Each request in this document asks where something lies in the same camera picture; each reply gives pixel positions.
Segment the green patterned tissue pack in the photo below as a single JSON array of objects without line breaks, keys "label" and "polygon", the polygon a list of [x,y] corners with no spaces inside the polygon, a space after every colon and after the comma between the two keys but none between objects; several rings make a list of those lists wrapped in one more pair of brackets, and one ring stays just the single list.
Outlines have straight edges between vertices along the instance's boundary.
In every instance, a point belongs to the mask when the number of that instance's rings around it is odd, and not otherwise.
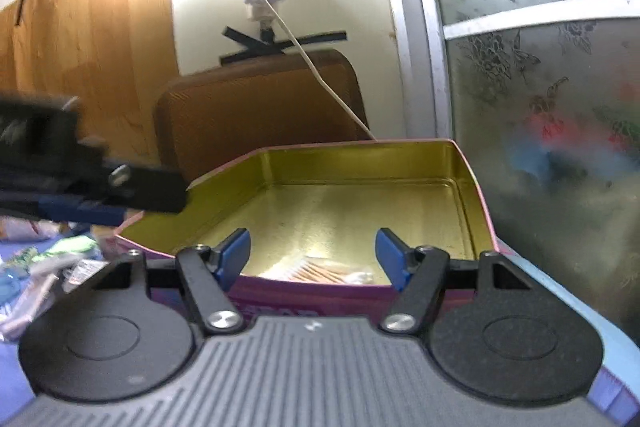
[{"label": "green patterned tissue pack", "polygon": [[99,243],[90,236],[60,239],[45,251],[27,247],[17,251],[9,260],[1,262],[1,273],[11,277],[39,277],[77,265],[100,254]]}]

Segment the blue patterned tablecloth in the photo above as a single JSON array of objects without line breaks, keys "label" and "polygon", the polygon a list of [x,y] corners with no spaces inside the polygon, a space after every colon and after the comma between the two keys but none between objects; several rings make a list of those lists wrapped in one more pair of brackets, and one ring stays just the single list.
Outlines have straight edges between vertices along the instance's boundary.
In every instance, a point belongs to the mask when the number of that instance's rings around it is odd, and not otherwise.
[{"label": "blue patterned tablecloth", "polygon": [[[520,256],[506,243],[499,251],[549,289],[595,328],[604,347],[603,366],[588,398],[613,421],[627,425],[639,413],[639,347],[616,325],[602,317],[564,286]],[[54,273],[24,280],[21,294],[1,307],[1,424],[34,399],[17,356],[17,338],[38,313],[52,303]]]}]

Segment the pink gold metal tin box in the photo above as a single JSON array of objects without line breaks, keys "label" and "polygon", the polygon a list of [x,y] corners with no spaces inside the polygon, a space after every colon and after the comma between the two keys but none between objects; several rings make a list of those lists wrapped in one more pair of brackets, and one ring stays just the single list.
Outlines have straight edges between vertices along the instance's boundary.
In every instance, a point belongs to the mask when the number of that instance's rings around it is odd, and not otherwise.
[{"label": "pink gold metal tin box", "polygon": [[[374,242],[389,228],[410,246],[474,260],[497,248],[480,184],[456,143],[345,142],[271,147],[194,180],[176,215],[139,213],[114,233],[115,251],[154,259],[250,232],[250,260],[230,291],[246,317],[363,314],[380,319],[395,291]],[[288,280],[306,257],[368,270],[372,285]]]}]

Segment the snack packet in tin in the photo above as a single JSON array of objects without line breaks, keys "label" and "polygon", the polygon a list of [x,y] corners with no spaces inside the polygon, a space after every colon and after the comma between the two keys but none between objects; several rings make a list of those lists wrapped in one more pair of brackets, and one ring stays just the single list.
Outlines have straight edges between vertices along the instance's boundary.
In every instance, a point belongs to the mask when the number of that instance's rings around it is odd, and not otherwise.
[{"label": "snack packet in tin", "polygon": [[368,270],[344,265],[329,259],[306,257],[296,263],[288,280],[300,283],[334,285],[372,285],[374,276]]}]

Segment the wooden cabinet panel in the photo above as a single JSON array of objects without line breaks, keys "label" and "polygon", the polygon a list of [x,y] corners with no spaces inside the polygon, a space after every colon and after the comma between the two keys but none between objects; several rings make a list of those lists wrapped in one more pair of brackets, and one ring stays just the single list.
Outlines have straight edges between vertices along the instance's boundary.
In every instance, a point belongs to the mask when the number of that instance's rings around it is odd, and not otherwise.
[{"label": "wooden cabinet panel", "polygon": [[81,132],[158,159],[153,108],[177,78],[171,0],[14,0],[1,9],[1,90],[79,98]]}]

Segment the brown chair backrest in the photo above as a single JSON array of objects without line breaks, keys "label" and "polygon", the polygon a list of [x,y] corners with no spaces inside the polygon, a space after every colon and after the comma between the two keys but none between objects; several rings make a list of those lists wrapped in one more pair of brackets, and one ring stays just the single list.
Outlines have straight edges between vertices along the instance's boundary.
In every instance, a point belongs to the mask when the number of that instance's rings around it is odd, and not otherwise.
[{"label": "brown chair backrest", "polygon": [[153,117],[160,161],[189,181],[258,148],[368,137],[298,54],[180,77],[160,95]]}]

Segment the frosted glass sliding door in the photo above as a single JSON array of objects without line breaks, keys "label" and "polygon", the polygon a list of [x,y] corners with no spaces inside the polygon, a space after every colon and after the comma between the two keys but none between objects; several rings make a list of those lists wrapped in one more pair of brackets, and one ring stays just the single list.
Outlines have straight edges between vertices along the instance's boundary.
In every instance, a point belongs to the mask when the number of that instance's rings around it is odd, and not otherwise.
[{"label": "frosted glass sliding door", "polygon": [[430,123],[497,235],[639,334],[639,0],[420,0]]}]

